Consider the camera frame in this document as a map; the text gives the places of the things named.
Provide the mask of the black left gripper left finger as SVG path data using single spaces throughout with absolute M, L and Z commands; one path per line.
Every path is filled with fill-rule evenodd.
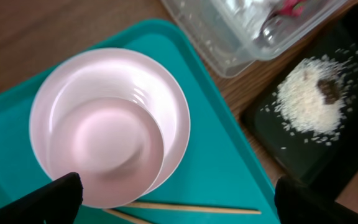
M 0 208 L 0 223 L 73 224 L 82 201 L 80 175 L 71 172 Z

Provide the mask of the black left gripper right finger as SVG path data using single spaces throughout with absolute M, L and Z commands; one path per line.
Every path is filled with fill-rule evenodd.
M 277 181 L 274 203 L 281 224 L 358 224 L 358 213 L 287 176 Z

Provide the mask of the wooden chopstick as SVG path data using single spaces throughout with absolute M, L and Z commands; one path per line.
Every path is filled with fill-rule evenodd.
M 229 213 L 229 214 L 249 214 L 249 215 L 261 215 L 259 210 L 250 210 L 243 208 L 224 208 L 224 207 L 205 207 L 196 205 L 179 205 L 168 203 L 151 203 L 151 202 L 132 202 L 124 205 L 129 208 L 144 208 L 155 210 L 174 210 L 174 211 L 186 211 L 186 212 L 205 212 L 205 213 Z
M 114 215 L 116 217 L 119 217 L 123 220 L 129 221 L 131 223 L 136 223 L 136 224 L 151 224 L 148 221 L 145 221 L 143 219 L 137 218 L 137 217 L 133 217 L 132 215 L 128 215 L 126 213 L 122 213 L 120 211 L 114 210 L 114 209 L 103 209 L 104 212 Z

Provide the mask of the pile of rice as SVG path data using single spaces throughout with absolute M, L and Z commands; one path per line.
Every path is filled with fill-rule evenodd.
M 339 87 L 341 97 L 332 105 L 324 104 L 317 87 L 321 79 Z M 358 47 L 301 59 L 258 107 L 254 125 L 266 142 L 284 151 L 291 140 L 333 147 L 358 136 Z

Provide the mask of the brown food scrap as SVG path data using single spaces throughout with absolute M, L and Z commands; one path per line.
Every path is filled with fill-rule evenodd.
M 325 105 L 332 105 L 341 97 L 341 92 L 335 80 L 321 79 L 317 82 L 317 87 L 324 96 Z

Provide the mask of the red snack wrapper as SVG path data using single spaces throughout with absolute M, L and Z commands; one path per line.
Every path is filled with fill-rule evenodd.
M 300 16 L 305 8 L 307 0 L 282 0 L 273 8 L 273 16 Z

